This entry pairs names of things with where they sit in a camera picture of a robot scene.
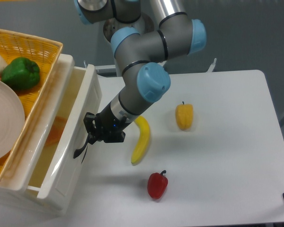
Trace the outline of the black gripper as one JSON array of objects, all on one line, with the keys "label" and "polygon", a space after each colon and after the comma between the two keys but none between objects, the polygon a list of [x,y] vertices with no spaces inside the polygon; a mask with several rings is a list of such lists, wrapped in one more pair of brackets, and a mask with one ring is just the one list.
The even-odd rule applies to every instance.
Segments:
[{"label": "black gripper", "polygon": [[88,143],[93,145],[97,140],[105,143],[124,142],[124,129],[135,119],[120,101],[111,101],[101,112],[94,115],[86,112],[83,122],[88,133]]}]

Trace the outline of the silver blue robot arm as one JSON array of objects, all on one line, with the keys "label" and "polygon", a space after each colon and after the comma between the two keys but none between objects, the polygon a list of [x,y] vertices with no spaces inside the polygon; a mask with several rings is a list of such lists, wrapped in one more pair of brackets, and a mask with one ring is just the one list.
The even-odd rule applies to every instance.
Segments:
[{"label": "silver blue robot arm", "polygon": [[86,143],[123,142],[124,129],[170,87],[170,76],[160,63],[204,49],[205,27],[187,16],[179,0],[151,1],[159,28],[145,34],[133,27],[142,17],[139,0],[77,0],[74,4],[84,23],[115,19],[124,24],[110,44],[125,86],[100,113],[84,117]]}]

